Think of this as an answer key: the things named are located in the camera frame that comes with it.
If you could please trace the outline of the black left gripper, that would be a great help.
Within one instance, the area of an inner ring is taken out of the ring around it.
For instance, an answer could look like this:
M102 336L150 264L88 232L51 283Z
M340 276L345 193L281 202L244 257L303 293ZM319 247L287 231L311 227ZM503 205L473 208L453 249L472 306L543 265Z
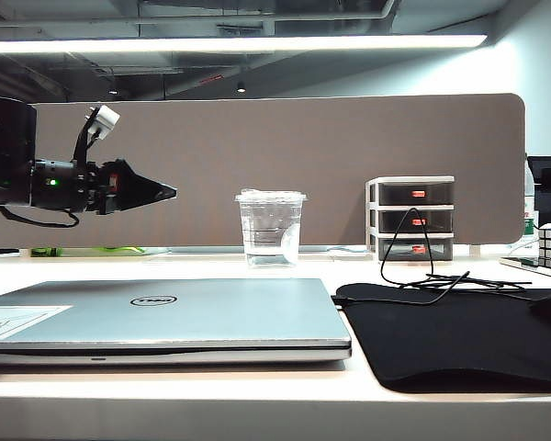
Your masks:
M176 198L177 189L137 175L122 159L115 162L75 161L75 211L107 215Z

